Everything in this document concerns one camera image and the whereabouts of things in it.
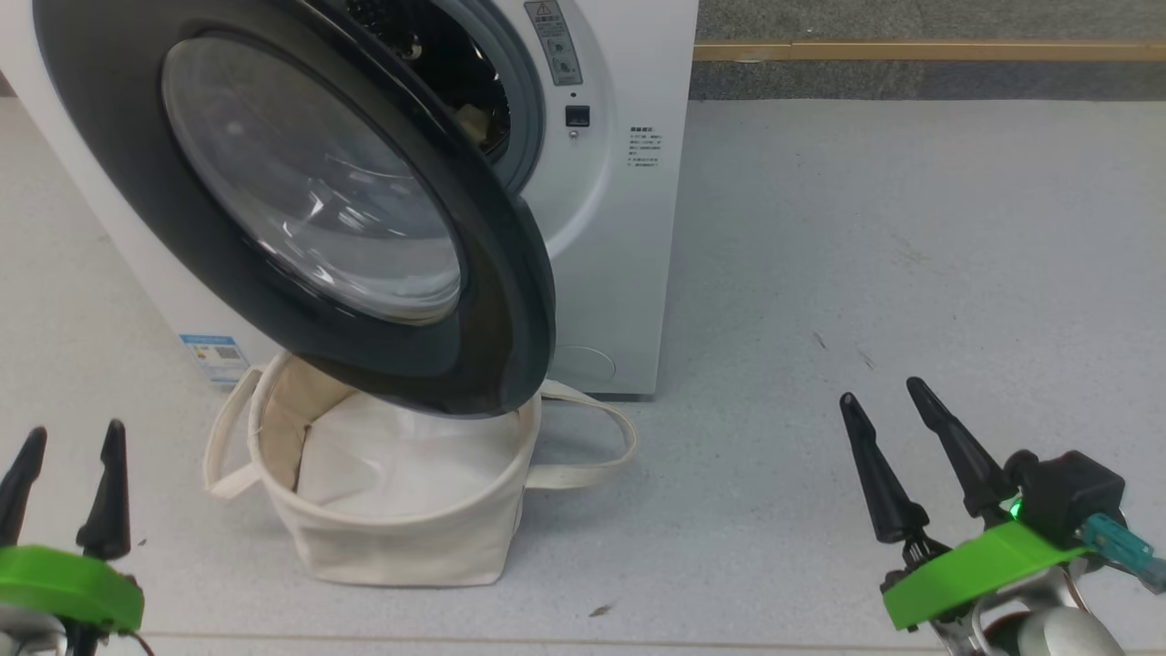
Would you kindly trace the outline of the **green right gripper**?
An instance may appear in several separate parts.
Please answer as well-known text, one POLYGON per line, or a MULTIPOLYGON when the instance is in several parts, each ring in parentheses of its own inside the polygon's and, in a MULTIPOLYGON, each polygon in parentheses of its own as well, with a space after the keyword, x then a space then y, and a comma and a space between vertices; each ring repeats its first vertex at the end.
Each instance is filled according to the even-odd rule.
MULTIPOLYGON (((922 378, 912 376, 906 389, 925 426, 936 433, 963 491, 963 507, 971 519, 1010 520, 1002 507, 1016 498, 1017 487, 979 445, 965 424, 937 398, 922 378)), ((840 398, 859 484, 868 505, 874 538, 883 544, 920 539, 929 517, 906 494, 899 478, 877 444, 874 425, 851 392, 840 398)), ((1070 563, 1089 548, 1059 548, 1028 525, 1011 522, 950 549, 912 570, 883 593, 884 606, 895 630, 928 623, 949 611, 1070 563)))

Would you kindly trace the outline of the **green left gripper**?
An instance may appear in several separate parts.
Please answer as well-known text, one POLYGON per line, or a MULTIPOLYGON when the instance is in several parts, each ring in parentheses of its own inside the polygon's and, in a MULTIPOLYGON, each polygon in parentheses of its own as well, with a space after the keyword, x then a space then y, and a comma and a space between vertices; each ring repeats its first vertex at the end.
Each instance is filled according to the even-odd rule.
POLYGON ((121 559, 132 549, 126 428, 120 419, 108 421, 100 454, 104 472, 87 522, 77 532, 84 556, 41 545, 14 546, 31 485, 45 460, 45 428, 33 428, 1 482, 1 601, 105 632, 139 632, 142 590, 104 563, 121 559))

